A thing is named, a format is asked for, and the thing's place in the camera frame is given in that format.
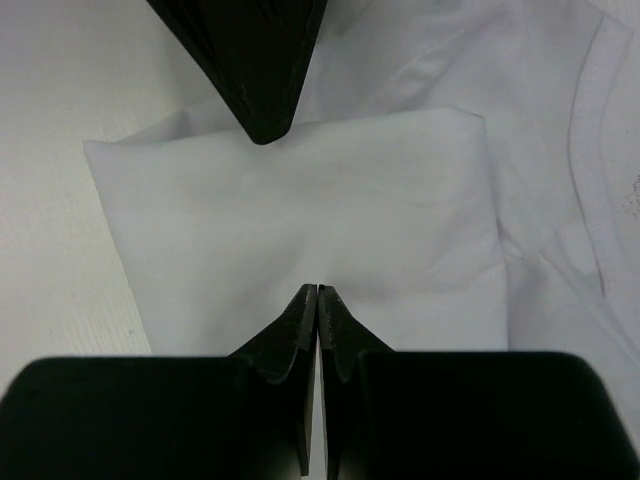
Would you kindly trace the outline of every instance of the white fabric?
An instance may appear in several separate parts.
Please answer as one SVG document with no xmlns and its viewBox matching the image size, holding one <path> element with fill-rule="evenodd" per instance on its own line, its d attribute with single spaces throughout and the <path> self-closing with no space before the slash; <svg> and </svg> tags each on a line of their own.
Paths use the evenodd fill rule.
<svg viewBox="0 0 640 480">
<path fill-rule="evenodd" d="M 234 130 L 86 149 L 155 353 L 228 354 L 304 283 L 336 287 L 397 348 L 507 348 L 479 117 L 309 124 L 268 147 Z"/>
</svg>

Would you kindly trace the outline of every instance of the white table surface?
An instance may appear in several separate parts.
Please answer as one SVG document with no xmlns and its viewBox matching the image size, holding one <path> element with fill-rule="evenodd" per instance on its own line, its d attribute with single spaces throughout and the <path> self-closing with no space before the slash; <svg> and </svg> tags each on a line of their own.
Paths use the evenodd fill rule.
<svg viewBox="0 0 640 480">
<path fill-rule="evenodd" d="M 640 32 L 637 0 L 594 3 Z M 149 352 L 81 142 L 119 140 L 213 93 L 144 0 L 0 2 L 0 392 L 35 358 Z M 603 151 L 640 271 L 640 35 Z"/>
</svg>

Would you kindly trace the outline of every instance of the textured white surface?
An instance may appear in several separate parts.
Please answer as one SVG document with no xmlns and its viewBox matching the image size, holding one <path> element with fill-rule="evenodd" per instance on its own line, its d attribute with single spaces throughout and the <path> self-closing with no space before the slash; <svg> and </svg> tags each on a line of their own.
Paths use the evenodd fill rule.
<svg viewBox="0 0 640 480">
<path fill-rule="evenodd" d="M 640 30 L 636 0 L 593 3 Z M 639 42 L 603 130 L 637 269 Z M 149 351 L 81 141 L 118 140 L 214 91 L 144 0 L 3 0 L 0 65 L 1 390 L 37 357 Z"/>
</svg>

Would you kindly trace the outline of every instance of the folded white cloth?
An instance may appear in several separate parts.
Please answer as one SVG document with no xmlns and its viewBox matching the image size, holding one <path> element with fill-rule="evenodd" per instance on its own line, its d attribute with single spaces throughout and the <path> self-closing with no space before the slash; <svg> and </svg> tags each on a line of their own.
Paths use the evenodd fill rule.
<svg viewBox="0 0 640 480">
<path fill-rule="evenodd" d="M 304 283 L 335 286 L 397 348 L 507 348 L 479 117 L 309 124 L 268 147 L 235 130 L 86 150 L 156 353 L 228 354 Z"/>
<path fill-rule="evenodd" d="M 359 120 L 261 149 L 202 136 L 235 126 L 214 99 L 126 145 L 87 144 L 152 348 L 224 353 L 299 284 L 332 283 L 394 346 L 508 334 L 580 355 L 640 447 L 638 283 L 598 143 L 627 30 L 581 0 L 362 4 L 326 26 L 297 113 Z M 389 115 L 444 106 L 469 115 Z"/>
</svg>

